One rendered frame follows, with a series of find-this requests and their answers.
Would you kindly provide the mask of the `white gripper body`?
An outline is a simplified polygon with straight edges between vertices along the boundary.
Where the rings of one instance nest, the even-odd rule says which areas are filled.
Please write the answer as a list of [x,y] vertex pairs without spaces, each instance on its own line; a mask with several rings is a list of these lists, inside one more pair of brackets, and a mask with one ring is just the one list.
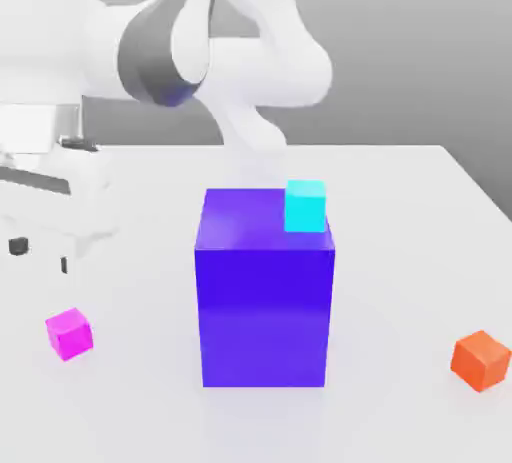
[[102,151],[13,154],[0,149],[0,235],[27,237],[39,228],[89,242],[111,234],[116,221],[107,205],[109,186]]

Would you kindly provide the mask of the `small magenta cube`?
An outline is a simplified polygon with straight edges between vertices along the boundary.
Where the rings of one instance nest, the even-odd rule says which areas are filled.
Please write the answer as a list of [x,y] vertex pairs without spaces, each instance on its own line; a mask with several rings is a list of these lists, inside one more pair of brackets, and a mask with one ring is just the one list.
[[94,347],[87,318],[71,308],[45,320],[50,344],[62,361],[68,361]]

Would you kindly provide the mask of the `small cyan cube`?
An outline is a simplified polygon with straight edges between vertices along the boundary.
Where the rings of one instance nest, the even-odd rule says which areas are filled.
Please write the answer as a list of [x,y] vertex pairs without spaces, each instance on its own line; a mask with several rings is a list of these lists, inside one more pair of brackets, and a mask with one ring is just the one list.
[[326,231],[326,186],[323,181],[294,179],[287,182],[284,228],[287,232]]

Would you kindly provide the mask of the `small orange cube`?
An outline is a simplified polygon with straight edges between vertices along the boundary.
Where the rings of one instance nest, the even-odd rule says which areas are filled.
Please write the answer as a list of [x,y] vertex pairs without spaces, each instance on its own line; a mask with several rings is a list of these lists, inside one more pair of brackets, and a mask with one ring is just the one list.
[[473,390],[483,392],[505,379],[511,359],[509,348],[480,330],[456,342],[450,369]]

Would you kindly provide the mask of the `large purple box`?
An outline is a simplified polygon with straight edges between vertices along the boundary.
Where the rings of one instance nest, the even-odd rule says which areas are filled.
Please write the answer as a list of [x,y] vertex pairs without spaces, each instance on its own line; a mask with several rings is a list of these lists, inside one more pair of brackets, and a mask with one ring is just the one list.
[[206,387],[325,383],[335,244],[288,232],[281,189],[209,188],[194,248]]

